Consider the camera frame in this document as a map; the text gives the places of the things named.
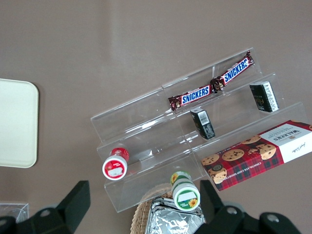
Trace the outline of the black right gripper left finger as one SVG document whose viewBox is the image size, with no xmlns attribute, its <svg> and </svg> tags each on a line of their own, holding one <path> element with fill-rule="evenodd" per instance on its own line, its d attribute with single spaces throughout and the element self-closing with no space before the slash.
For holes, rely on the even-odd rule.
<svg viewBox="0 0 312 234">
<path fill-rule="evenodd" d="M 20 223 L 17 223 L 12 216 L 2 216 L 0 232 L 2 234 L 73 234 L 90 205 L 89 181 L 81 180 L 55 208 L 42 209 Z"/>
</svg>

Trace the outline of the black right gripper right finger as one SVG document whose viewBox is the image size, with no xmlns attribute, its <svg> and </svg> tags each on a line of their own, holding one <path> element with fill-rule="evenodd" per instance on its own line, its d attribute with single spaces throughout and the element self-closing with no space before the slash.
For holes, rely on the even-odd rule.
<svg viewBox="0 0 312 234">
<path fill-rule="evenodd" d="M 233 205 L 224 205 L 208 180 L 200 182 L 200 206 L 206 222 L 196 234 L 299 234 L 300 231 L 284 215 L 262 213 L 259 219 Z"/>
</svg>

